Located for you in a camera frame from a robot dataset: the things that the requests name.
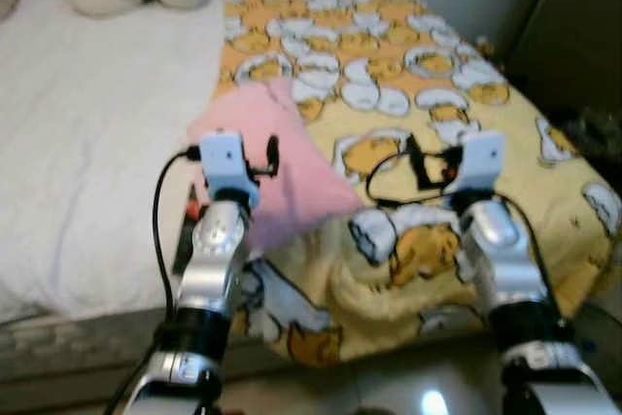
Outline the dark cabinet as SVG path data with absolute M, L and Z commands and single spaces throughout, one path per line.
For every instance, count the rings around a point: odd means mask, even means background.
M 622 0 L 534 0 L 506 74 L 546 113 L 622 107 Z

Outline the yellow cartoon print blanket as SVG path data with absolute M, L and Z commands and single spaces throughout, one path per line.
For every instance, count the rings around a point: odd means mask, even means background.
M 463 230 L 440 191 L 419 191 L 405 140 L 428 153 L 506 136 L 499 191 L 532 221 L 561 312 L 614 259 L 621 201 L 563 131 L 422 0 L 224 0 L 215 98 L 292 79 L 305 127 L 363 202 L 262 252 L 235 333 L 325 367 L 481 327 Z

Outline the white quilted bed cover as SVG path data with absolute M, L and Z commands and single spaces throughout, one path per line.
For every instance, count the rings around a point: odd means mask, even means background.
M 18 0 L 0 20 L 0 325 L 161 304 L 153 193 L 223 45 L 223 0 L 105 19 Z

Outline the quilted mattress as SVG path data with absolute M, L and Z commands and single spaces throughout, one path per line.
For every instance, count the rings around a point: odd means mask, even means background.
M 163 319 L 159 309 L 0 325 L 0 414 L 107 401 Z

